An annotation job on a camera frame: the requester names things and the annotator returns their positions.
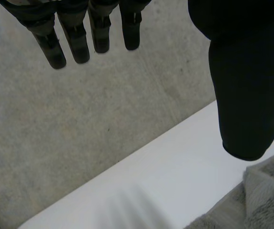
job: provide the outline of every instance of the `black glove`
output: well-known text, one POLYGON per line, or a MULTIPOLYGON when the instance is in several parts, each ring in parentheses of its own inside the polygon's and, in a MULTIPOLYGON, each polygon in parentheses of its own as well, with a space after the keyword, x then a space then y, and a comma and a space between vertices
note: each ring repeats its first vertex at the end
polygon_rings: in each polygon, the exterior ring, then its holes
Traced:
POLYGON ((83 19, 89 8, 93 45, 97 53, 109 50, 109 15, 120 4, 125 46, 135 50, 140 44, 141 11, 151 0, 0 0, 0 4, 32 32, 51 67, 63 68, 66 58, 54 30, 58 14, 76 63, 86 63, 89 50, 83 19))

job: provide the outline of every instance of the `glove finger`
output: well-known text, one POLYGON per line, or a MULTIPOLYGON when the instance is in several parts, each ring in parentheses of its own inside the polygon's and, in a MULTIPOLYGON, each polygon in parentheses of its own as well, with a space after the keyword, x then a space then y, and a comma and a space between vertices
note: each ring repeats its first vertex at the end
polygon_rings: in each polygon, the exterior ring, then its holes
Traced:
POLYGON ((106 53, 109 50, 109 15, 118 4, 118 0, 90 0, 88 15, 93 45, 97 53, 106 53))
POLYGON ((57 6, 57 14, 76 63, 86 63, 90 59, 83 24, 87 7, 88 1, 85 0, 61 1, 57 6))
POLYGON ((122 31, 127 50, 135 50, 140 45, 141 11, 151 0, 121 0, 120 12, 122 18, 122 31))

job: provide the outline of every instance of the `concrete surface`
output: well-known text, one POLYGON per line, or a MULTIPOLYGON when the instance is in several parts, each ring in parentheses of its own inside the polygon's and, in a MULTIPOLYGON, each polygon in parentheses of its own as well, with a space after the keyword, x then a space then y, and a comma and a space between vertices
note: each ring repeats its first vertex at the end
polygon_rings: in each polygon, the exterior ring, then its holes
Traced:
POLYGON ((153 0, 126 51, 118 8, 111 50, 53 70, 0 6, 0 229, 14 229, 214 100, 209 42, 184 0, 153 0))

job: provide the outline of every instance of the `terry cloth towel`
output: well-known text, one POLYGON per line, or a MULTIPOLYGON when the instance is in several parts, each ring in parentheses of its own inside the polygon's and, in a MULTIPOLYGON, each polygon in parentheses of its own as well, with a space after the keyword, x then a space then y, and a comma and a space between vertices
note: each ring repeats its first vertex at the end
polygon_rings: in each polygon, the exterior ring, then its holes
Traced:
POLYGON ((274 156, 248 167, 241 184, 185 229, 274 229, 274 156))

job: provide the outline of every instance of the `black fingertip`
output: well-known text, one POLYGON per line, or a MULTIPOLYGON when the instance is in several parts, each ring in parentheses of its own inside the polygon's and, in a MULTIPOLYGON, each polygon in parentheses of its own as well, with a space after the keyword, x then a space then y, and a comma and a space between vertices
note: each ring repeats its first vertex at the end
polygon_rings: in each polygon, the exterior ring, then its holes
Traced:
POLYGON ((136 50, 140 46, 140 26, 123 27, 123 37, 126 49, 136 50))
POLYGON ((103 54, 109 50, 109 38, 95 38, 93 37, 93 46, 97 53, 103 54))

